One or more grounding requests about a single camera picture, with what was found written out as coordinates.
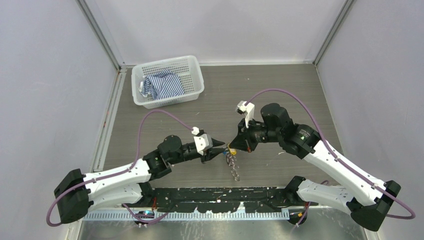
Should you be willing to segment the yellow key tag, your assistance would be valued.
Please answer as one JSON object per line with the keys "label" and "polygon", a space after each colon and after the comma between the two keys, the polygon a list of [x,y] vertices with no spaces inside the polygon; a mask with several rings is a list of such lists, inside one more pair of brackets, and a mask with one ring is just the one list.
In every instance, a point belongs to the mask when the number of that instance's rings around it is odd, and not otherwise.
{"label": "yellow key tag", "polygon": [[235,156],[237,154],[237,151],[233,148],[229,148],[228,151],[232,156]]}

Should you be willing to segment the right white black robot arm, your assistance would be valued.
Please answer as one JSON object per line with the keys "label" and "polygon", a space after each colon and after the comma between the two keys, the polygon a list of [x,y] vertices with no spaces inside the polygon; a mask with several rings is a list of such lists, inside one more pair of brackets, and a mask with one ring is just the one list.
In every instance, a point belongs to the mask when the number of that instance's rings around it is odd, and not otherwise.
{"label": "right white black robot arm", "polygon": [[294,123],[278,103],[262,107],[263,121],[254,120],[254,109],[254,104],[243,100],[237,104],[236,112],[244,118],[237,125],[230,148],[251,153],[259,143],[277,143],[285,153],[318,167],[340,184],[326,186],[294,176],[285,187],[288,203],[299,205],[304,201],[329,206],[348,214],[367,230],[380,229],[394,201],[378,188],[396,197],[401,190],[397,182],[384,182],[360,169],[322,140],[315,129]]}

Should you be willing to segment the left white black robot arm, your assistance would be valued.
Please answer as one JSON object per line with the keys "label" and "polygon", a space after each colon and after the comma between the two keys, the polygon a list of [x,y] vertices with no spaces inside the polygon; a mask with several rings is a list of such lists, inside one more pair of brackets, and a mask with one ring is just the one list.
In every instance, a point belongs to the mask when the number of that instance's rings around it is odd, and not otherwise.
{"label": "left white black robot arm", "polygon": [[171,173],[172,165],[196,159],[204,164],[225,151],[225,143],[207,133],[193,139],[183,144],[178,136],[169,135],[134,163],[94,173],[69,171],[53,191],[60,223],[73,223],[90,211],[113,205],[148,207],[154,199],[150,181]]}

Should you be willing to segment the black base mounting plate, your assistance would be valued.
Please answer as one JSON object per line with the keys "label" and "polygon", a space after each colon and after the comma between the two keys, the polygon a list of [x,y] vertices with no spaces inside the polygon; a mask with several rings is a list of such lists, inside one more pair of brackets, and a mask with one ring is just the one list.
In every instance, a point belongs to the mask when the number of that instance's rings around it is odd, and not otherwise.
{"label": "black base mounting plate", "polygon": [[135,205],[169,213],[234,213],[240,207],[246,213],[276,213],[306,202],[278,187],[182,187],[148,190]]}

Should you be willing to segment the blue white striped cloth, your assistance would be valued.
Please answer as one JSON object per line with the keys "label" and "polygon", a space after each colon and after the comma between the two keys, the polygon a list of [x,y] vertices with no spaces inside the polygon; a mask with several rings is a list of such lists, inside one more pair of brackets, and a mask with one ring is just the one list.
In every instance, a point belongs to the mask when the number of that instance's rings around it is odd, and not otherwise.
{"label": "blue white striped cloth", "polygon": [[185,94],[181,78],[168,69],[144,76],[139,92],[143,97],[151,97],[154,101]]}

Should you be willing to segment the white plastic perforated basket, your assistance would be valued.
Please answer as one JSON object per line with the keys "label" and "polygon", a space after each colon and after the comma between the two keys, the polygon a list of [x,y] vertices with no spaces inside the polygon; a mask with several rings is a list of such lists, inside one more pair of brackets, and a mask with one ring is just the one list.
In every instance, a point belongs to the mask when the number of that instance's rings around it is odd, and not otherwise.
{"label": "white plastic perforated basket", "polygon": [[131,72],[133,102],[147,109],[196,100],[204,89],[201,68],[193,55],[138,64]]}

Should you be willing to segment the aluminium frame rail left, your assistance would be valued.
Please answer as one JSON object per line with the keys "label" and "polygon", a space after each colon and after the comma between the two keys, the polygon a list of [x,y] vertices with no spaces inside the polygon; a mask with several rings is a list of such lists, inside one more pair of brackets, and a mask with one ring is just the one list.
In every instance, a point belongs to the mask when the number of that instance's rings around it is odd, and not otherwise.
{"label": "aluminium frame rail left", "polygon": [[122,66],[113,82],[107,108],[104,113],[103,121],[100,125],[100,132],[97,138],[92,163],[89,168],[90,173],[101,172],[104,169],[127,70],[128,67],[126,65]]}

